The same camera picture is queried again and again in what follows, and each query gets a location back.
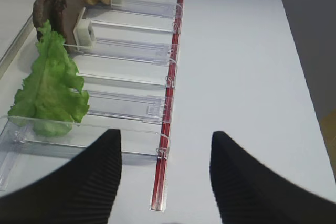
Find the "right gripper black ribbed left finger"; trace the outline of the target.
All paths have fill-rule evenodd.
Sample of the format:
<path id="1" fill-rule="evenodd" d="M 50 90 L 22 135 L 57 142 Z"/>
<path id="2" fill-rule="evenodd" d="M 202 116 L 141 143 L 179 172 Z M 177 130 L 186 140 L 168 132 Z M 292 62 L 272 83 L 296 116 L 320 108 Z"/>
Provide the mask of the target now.
<path id="1" fill-rule="evenodd" d="M 62 167 L 1 197 L 1 223 L 108 223 L 121 173 L 121 132 L 108 129 Z"/>

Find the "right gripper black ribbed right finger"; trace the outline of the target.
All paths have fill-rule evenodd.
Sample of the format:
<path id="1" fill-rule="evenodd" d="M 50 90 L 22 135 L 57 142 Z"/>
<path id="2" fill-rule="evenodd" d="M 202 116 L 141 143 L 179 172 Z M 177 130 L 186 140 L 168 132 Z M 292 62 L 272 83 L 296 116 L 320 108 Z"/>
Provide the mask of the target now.
<path id="1" fill-rule="evenodd" d="M 335 223 L 335 203 L 286 180 L 229 135 L 212 136 L 209 173 L 223 223 Z"/>

